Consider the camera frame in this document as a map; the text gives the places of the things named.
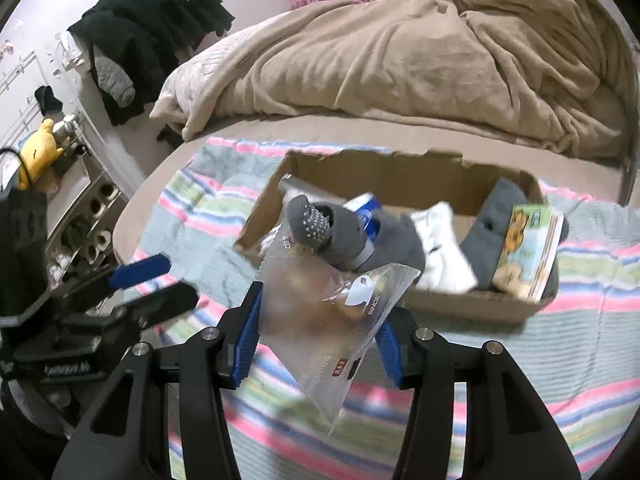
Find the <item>dark grey grip sock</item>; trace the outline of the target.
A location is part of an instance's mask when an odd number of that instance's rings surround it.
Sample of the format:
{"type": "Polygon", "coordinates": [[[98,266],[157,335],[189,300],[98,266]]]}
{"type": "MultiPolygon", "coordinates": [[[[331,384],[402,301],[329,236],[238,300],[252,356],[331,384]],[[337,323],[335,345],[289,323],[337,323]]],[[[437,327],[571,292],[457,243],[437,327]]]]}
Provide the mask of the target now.
{"type": "Polygon", "coordinates": [[[380,222],[380,232],[374,242],[368,239],[358,216],[342,205],[311,203],[299,195],[286,206],[285,217],[292,240],[338,270],[364,273],[392,263],[424,270],[420,237],[405,214],[396,217],[376,210],[373,217],[380,222]]]}

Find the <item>open cardboard box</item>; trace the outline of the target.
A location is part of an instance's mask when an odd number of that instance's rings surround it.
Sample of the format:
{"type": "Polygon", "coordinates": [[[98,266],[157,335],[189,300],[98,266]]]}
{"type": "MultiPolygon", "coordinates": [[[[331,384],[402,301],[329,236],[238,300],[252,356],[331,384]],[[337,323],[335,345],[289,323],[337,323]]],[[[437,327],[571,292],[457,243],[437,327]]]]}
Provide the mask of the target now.
{"type": "Polygon", "coordinates": [[[566,226],[550,221],[523,170],[443,152],[292,152],[236,248],[261,262],[284,222],[295,243],[337,269],[412,266],[408,303],[424,312],[519,323],[558,293],[555,247],[566,226]]]}

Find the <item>blue tissue pack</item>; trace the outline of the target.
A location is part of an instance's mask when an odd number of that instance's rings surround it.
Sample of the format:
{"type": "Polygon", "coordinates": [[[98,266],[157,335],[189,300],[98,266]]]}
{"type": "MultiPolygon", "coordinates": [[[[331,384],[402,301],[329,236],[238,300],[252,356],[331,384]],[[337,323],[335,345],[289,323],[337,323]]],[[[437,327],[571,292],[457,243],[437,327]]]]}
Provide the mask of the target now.
{"type": "Polygon", "coordinates": [[[345,202],[344,207],[358,216],[368,239],[374,242],[380,232],[380,222],[373,217],[373,213],[382,208],[376,196],[372,193],[360,194],[345,202]]]}

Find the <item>white floral quilt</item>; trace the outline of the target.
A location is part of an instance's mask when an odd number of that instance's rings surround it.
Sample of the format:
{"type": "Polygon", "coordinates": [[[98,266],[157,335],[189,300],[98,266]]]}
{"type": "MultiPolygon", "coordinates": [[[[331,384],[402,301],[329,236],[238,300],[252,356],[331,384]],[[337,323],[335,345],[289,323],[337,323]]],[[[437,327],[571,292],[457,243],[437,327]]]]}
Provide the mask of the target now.
{"type": "Polygon", "coordinates": [[[165,80],[150,111],[150,118],[163,122],[180,134],[183,141],[195,139],[213,114],[210,106],[203,105],[205,91],[218,80],[237,50],[258,32],[288,14],[290,11],[223,36],[181,64],[165,80]]]}

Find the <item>white socks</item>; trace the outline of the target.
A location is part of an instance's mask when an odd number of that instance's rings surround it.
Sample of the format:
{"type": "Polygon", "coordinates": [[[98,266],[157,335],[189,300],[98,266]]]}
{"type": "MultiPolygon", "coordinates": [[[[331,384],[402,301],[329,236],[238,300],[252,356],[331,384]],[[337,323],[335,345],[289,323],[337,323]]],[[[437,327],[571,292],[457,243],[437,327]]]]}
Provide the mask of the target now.
{"type": "Polygon", "coordinates": [[[466,294],[478,284],[469,260],[457,242],[450,205],[439,202],[410,214],[425,256],[424,270],[416,283],[419,290],[466,294]]]}

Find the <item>pile of black clothes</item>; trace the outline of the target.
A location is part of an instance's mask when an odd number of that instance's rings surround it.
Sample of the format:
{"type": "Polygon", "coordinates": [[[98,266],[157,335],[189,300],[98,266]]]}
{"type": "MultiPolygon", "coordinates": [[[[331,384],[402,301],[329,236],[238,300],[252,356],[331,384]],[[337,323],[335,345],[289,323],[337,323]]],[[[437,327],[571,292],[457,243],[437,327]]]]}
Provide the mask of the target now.
{"type": "Polygon", "coordinates": [[[68,31],[85,49],[116,127],[157,99],[180,52],[212,32],[224,36],[233,21],[222,0],[99,0],[68,31]]]}

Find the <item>cartoon tissue pack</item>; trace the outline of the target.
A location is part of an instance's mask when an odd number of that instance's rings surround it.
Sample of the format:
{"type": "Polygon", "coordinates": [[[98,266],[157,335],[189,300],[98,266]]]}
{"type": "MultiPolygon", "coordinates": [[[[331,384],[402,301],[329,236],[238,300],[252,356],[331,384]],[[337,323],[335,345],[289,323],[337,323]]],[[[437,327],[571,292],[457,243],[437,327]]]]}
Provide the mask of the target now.
{"type": "Polygon", "coordinates": [[[549,284],[564,216],[541,204],[514,205],[491,284],[528,302],[539,302],[549,284]]]}

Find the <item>grey knitted gloves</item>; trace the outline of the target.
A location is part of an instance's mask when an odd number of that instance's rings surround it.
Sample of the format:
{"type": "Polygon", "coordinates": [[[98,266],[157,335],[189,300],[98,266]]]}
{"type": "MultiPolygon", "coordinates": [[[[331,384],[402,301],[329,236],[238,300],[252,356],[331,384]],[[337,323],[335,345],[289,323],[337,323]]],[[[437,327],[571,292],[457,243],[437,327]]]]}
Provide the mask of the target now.
{"type": "Polygon", "coordinates": [[[460,243],[477,279],[477,288],[495,292],[491,284],[498,266],[512,208],[529,204],[521,188],[506,178],[500,178],[484,201],[469,233],[460,243]]]}

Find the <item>beige fleece blanket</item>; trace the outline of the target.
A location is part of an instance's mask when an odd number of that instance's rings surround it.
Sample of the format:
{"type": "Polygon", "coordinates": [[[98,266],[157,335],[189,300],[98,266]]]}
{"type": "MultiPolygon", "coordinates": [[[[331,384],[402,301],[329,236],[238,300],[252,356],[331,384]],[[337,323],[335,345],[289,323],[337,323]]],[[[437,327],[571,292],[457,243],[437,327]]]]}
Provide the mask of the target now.
{"type": "Polygon", "coordinates": [[[579,158],[622,156],[637,104],[631,41],[599,0],[311,3],[237,50],[203,102],[210,119],[337,110],[579,158]]]}

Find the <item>yellow plush toy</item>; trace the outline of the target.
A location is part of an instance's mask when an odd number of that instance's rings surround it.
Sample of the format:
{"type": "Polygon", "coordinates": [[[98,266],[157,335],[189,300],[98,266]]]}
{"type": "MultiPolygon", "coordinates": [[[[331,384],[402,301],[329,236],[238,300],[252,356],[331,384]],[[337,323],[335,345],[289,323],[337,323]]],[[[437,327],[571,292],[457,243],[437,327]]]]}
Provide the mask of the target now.
{"type": "Polygon", "coordinates": [[[43,119],[38,130],[24,141],[20,151],[22,164],[18,172],[18,187],[21,190],[30,188],[63,153],[56,143],[53,129],[54,121],[43,119]]]}

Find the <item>clear plastic zip bag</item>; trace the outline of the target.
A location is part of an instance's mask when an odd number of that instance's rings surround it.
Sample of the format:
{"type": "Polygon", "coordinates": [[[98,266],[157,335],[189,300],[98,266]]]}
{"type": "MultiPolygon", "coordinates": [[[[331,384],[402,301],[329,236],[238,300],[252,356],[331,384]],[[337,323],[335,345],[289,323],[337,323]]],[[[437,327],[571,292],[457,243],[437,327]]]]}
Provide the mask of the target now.
{"type": "Polygon", "coordinates": [[[399,263],[341,272],[280,225],[257,274],[260,340],[330,424],[374,336],[418,275],[399,263]]]}

